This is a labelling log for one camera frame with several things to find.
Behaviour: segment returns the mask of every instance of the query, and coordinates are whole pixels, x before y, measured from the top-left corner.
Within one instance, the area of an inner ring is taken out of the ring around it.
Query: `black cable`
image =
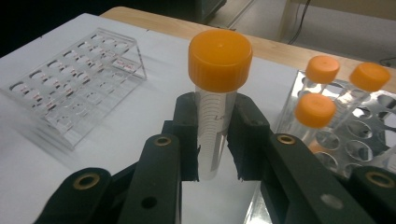
[[[288,43],[289,45],[294,43],[294,41],[299,36],[301,30],[303,29],[303,22],[304,22],[305,13],[306,13],[306,10],[308,9],[310,3],[311,3],[311,0],[307,0],[306,1],[304,12],[303,12],[303,16],[301,17],[301,21],[300,21],[300,26],[298,27],[298,30],[297,30],[296,34],[294,35],[294,37],[289,41],[289,43]]]
[[[384,62],[385,61],[390,61],[390,60],[393,60],[393,59],[396,59],[396,57],[390,57],[390,58],[381,59],[381,60],[379,60],[379,63],[381,65],[383,65],[383,66],[390,67],[390,63],[384,63]]]

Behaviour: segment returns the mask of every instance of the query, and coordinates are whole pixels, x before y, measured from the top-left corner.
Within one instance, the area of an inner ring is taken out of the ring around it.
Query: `wooden table edge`
[[[103,13],[101,17],[185,39],[192,39],[195,35],[205,30],[216,29],[214,27],[195,22],[183,21],[128,7],[113,7]],[[327,54],[312,49],[304,49],[251,35],[244,36],[250,40],[255,57],[274,63],[284,64],[300,70],[305,70],[307,62],[314,56],[332,56],[338,60],[341,65],[340,71],[336,77],[341,80],[348,80],[349,74],[359,63],[361,63],[361,61]],[[391,74],[391,79],[382,90],[396,92],[396,69],[387,69]]]

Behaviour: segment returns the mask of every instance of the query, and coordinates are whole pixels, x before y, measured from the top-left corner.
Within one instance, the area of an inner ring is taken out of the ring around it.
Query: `rack hole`
[[[92,37],[92,39],[93,39],[93,40],[100,40],[100,39],[103,39],[103,36],[102,36],[102,35],[94,35],[94,36]]]
[[[392,112],[379,112],[377,117],[390,128],[396,128],[396,115]]]
[[[330,98],[335,99],[338,97],[338,95],[340,95],[343,88],[344,87],[342,85],[332,82],[329,85],[327,85],[323,93],[329,96]]]
[[[373,151],[360,141],[346,143],[347,154],[358,161],[370,161],[373,159]]]
[[[76,60],[77,63],[89,63],[89,61],[90,61],[90,58],[85,55],[78,57]]]
[[[61,66],[62,66],[62,63],[58,62],[58,61],[53,61],[48,64],[48,67],[50,67],[50,68],[57,68],[57,67],[61,67]]]
[[[127,44],[127,43],[118,43],[118,44],[116,45],[116,48],[117,48],[117,49],[125,49],[126,47],[128,47],[128,44]]]
[[[379,95],[376,99],[382,106],[388,109],[396,108],[396,100],[387,95]]]
[[[346,126],[350,133],[359,138],[370,138],[373,133],[368,125],[360,121],[349,122]]]
[[[99,54],[102,53],[104,50],[100,47],[95,47],[91,50],[92,53]]]
[[[87,43],[87,42],[84,42],[84,43],[78,45],[78,47],[79,47],[80,49],[87,49],[87,48],[89,48],[90,46],[91,46],[91,45],[90,45],[89,43]]]
[[[66,52],[66,54],[64,54],[65,58],[74,58],[74,57],[77,57],[77,56],[78,56],[78,54],[75,51],[73,51],[73,50],[68,51],[68,52]]]
[[[387,147],[396,146],[396,132],[391,130],[384,130],[378,134],[378,139]]]
[[[337,172],[338,164],[337,161],[329,154],[324,152],[315,153],[315,157],[332,172]]]
[[[9,87],[9,89],[11,91],[22,92],[25,94],[28,92],[28,88],[27,88],[26,84],[24,84],[23,82],[18,82],[15,85],[12,85],[11,87]]]
[[[109,38],[109,39],[106,39],[103,43],[105,43],[105,44],[113,44],[115,42],[116,41],[114,39]]]
[[[37,71],[33,73],[32,75],[29,76],[32,79],[42,79],[46,77],[46,74],[43,73],[42,71]]]
[[[317,142],[329,150],[335,150],[340,146],[340,140],[334,133],[319,131],[317,133]]]
[[[359,119],[368,119],[372,116],[371,111],[365,106],[356,108],[352,114]]]

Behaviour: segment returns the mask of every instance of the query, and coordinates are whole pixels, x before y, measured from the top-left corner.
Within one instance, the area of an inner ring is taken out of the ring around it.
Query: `screw hole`
[[[172,140],[168,137],[159,137],[159,138],[155,139],[154,144],[159,147],[164,147],[164,146],[169,145],[171,142],[172,142]]]
[[[279,135],[277,137],[277,141],[286,145],[293,145],[294,143],[296,143],[296,140],[288,135]]]
[[[80,175],[74,182],[75,189],[84,190],[95,186],[100,180],[100,176],[96,173],[87,173]]]
[[[381,188],[391,189],[395,187],[395,182],[391,178],[379,172],[368,172],[366,178]]]

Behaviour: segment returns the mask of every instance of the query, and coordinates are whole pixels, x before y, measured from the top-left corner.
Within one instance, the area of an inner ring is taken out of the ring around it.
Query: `clear acrylic tube rack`
[[[74,149],[146,78],[136,40],[97,29],[1,92],[32,118],[35,133]]]

